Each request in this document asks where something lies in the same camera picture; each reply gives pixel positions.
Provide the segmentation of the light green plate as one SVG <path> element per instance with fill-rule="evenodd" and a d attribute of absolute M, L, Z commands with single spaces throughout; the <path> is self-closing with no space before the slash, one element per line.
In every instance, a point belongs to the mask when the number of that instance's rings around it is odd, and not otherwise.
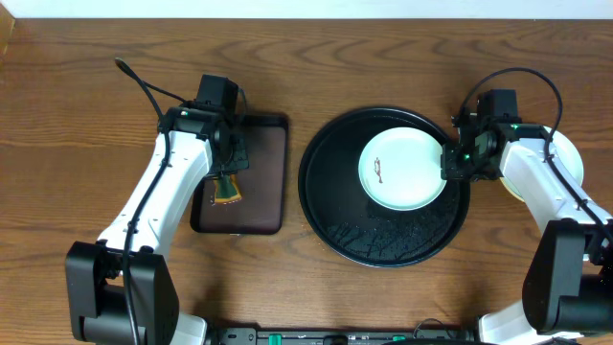
<path fill-rule="evenodd" d="M 362 150 L 358 176 L 367 196 L 395 211 L 413 211 L 434 201 L 443 191 L 442 145 L 412 127 L 378 133 Z"/>

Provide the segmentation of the yellow plate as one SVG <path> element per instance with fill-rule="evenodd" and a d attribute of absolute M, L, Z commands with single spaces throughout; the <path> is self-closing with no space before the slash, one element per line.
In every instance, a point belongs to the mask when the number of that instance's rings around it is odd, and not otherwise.
<path fill-rule="evenodd" d="M 516 190 L 516 188 L 514 187 L 514 185 L 506 178 L 506 177 L 501 177 L 500 178 L 501 183 L 503 184 L 504 188 L 516 199 L 518 199 L 519 201 L 523 202 L 524 199 L 521 196 L 521 194 L 518 193 L 518 191 Z"/>

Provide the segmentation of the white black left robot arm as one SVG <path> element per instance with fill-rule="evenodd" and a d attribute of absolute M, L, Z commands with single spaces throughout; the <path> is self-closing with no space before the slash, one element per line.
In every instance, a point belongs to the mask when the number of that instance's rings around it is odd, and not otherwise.
<path fill-rule="evenodd" d="M 120 214 L 65 260 L 73 337 L 96 344 L 202 344 L 207 323 L 180 310 L 167 265 L 188 201 L 206 177 L 248 165 L 228 110 L 172 107 L 148 166 Z"/>

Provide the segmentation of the light blue plate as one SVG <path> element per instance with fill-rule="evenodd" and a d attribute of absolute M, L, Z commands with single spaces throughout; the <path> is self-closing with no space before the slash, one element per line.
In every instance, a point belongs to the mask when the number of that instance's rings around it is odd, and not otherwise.
<path fill-rule="evenodd" d="M 554 133 L 553 144 L 556 146 L 556 154 L 561 163 L 581 186 L 584 178 L 584 166 L 578 149 L 563 133 L 558 131 Z"/>

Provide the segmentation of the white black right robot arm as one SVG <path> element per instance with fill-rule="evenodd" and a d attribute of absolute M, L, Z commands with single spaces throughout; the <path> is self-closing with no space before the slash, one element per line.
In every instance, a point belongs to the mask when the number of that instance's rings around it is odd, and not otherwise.
<path fill-rule="evenodd" d="M 482 316 L 481 340 L 540 344 L 612 330 L 612 217 L 558 156 L 555 132 L 540 125 L 460 125 L 443 147 L 446 180 L 507 179 L 541 232 L 515 304 Z"/>

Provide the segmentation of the green yellow sponge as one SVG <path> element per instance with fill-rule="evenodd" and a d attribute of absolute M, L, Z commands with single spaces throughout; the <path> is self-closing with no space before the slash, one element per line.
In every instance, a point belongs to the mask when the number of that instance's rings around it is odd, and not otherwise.
<path fill-rule="evenodd" d="M 214 204 L 229 204 L 242 200 L 235 174 L 221 175 L 214 180 Z"/>

